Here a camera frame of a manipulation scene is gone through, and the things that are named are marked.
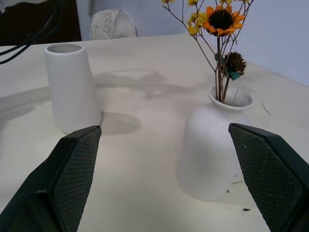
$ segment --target cylindrical white vase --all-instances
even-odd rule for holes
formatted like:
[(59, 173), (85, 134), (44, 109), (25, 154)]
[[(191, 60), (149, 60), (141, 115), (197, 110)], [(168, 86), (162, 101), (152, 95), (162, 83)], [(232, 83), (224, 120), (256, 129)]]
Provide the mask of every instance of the cylindrical white vase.
[(240, 172), (229, 124), (251, 125), (242, 114), (253, 102), (247, 93), (230, 88), (225, 104), (215, 96), (214, 87), (209, 93), (212, 103), (200, 106), (189, 117), (177, 166), (180, 186), (204, 201), (224, 195)]
[(86, 49), (63, 43), (45, 49), (54, 119), (61, 131), (72, 133), (99, 125), (101, 112)]

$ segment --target green leaf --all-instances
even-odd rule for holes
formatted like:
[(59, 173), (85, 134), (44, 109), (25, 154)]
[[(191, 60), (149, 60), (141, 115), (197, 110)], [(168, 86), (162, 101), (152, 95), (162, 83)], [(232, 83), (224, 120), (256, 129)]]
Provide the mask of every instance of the green leaf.
[[(224, 63), (225, 63), (225, 60), (224, 60), (223, 56), (220, 55), (220, 58), (221, 58), (221, 63), (224, 64)], [(219, 55), (218, 55), (218, 53), (214, 54), (214, 59), (215, 59), (216, 61), (219, 61)]]
[(235, 81), (236, 79), (238, 79), (240, 77), (240, 74), (237, 72), (231, 72), (229, 73), (230, 78), (232, 78), (233, 81)]

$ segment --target dried sunflower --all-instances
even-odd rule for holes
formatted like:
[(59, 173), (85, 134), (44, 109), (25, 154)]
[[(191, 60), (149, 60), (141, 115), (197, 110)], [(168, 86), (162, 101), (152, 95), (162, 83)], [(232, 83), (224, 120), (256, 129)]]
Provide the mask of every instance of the dried sunflower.
[(204, 28), (208, 33), (214, 36), (231, 35), (236, 29), (242, 28), (239, 23), (245, 17), (240, 15), (238, 11), (232, 12), (232, 6), (223, 8), (221, 5), (214, 10), (212, 7), (207, 7), (206, 15), (208, 21), (204, 23)]

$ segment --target vase opening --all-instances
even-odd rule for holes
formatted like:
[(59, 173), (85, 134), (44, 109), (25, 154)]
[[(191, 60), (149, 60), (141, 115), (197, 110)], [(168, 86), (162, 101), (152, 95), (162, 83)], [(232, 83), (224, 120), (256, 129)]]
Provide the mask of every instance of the vase opening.
[(55, 44), (47, 47), (47, 50), (52, 53), (72, 53), (82, 50), (83, 47), (77, 44), (64, 43), (64, 44)]
[(209, 92), (209, 98), (215, 106), (232, 111), (247, 110), (251, 108), (253, 103), (249, 94), (233, 87), (230, 87), (227, 90), (224, 103), (221, 103), (216, 99), (216, 87), (213, 87)]

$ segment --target white table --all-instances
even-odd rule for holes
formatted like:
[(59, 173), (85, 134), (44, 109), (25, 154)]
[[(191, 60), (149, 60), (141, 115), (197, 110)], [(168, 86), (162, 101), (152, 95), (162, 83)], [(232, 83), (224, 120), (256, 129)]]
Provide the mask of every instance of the white table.
[[(88, 51), (105, 117), (79, 231), (269, 231), (243, 183), (215, 202), (202, 202), (176, 182), (185, 120), (210, 102), (207, 94), (214, 85), (192, 38), (81, 44)], [(32, 46), (0, 66), (0, 211), (64, 136), (53, 121), (45, 47)], [(233, 84), (253, 97), (247, 112), (253, 125), (281, 135), (309, 161), (309, 89), (254, 65)]]

